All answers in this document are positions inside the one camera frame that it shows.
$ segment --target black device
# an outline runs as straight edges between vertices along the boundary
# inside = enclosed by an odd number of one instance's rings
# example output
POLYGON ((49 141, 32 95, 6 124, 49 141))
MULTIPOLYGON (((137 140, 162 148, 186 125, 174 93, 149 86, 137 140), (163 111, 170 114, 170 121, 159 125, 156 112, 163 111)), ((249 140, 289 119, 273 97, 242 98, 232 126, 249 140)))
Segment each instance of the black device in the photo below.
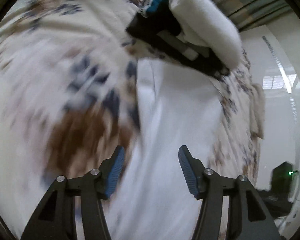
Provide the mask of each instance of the black device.
MULTIPOLYGON (((192 158, 186 146, 180 147, 178 158, 190 193, 202 199, 192 240, 218 239, 224 195, 229 196, 227 240, 281 240, 266 205, 246 176, 222 177, 192 158)), ((74 196, 81 196, 85 239, 110 240, 101 199, 108 199, 114 192, 123 160, 124 149, 118 146, 99 169, 74 179, 57 177, 35 209, 21 240, 76 240, 74 196)))

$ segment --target striped fabric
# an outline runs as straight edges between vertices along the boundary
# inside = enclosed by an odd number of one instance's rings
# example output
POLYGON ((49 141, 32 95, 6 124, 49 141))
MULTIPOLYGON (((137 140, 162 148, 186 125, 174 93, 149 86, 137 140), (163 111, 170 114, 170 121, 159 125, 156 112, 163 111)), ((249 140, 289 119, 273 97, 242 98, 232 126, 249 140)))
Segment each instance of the striped fabric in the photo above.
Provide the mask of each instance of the striped fabric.
POLYGON ((291 10, 285 0, 213 0, 219 9, 245 31, 291 10))

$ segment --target blanket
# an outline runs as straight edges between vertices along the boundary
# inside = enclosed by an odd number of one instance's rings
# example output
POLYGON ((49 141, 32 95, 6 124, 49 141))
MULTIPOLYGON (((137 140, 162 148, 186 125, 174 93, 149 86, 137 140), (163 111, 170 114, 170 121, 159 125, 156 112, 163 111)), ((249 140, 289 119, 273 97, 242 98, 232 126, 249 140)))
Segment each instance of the blanket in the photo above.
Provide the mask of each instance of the blanket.
MULTIPOLYGON (((13 197, 6 188, 0 195, 10 196, 17 209, 8 224, 17 237, 57 175, 83 175, 117 144, 125 147, 129 166, 140 135, 138 59, 173 62, 125 32, 143 1, 19 0, 1 22, 0 126, 15 135, 10 154, 17 159, 10 167, 13 197)), ((216 84, 222 116, 206 164, 254 183, 259 151, 258 133, 250 129, 249 67, 242 57, 216 84)))

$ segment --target blue gripper pad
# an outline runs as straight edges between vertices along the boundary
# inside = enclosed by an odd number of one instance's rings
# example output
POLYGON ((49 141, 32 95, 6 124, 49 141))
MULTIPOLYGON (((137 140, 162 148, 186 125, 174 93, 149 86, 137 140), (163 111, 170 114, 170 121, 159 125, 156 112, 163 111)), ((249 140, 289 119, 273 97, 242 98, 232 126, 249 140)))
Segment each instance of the blue gripper pad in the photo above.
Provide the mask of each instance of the blue gripper pad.
POLYGON ((200 199, 199 183, 202 181, 202 173, 205 169, 202 162, 194 159, 185 145, 179 148, 178 158, 189 192, 196 199, 200 199))
POLYGON ((105 183, 104 194, 109 198, 115 191, 119 176, 124 164, 124 148, 117 146, 110 159, 104 160, 100 165, 102 179, 105 183))

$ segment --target cable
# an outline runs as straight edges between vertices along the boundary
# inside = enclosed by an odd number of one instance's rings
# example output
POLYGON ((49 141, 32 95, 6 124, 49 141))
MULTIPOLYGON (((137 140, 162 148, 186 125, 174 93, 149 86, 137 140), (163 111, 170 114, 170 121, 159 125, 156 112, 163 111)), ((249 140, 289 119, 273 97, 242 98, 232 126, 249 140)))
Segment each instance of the cable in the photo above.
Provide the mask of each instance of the cable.
MULTIPOLYGON (((297 188, 297 191, 296 191, 296 193, 295 193, 295 195, 294 195, 294 200, 293 200, 293 203, 295 203, 296 200, 297 200, 297 197, 298 197, 298 195, 299 195, 299 193, 300 193, 300 171, 294 171, 293 174, 298 175, 298 188, 297 188)), ((289 215, 285 216, 285 218, 282 219, 281 223, 280 223, 279 226, 278 226, 278 230, 281 230, 281 227, 282 227, 282 225, 285 223, 285 221, 287 220, 287 217, 288 217, 288 216, 289 216, 289 215)))

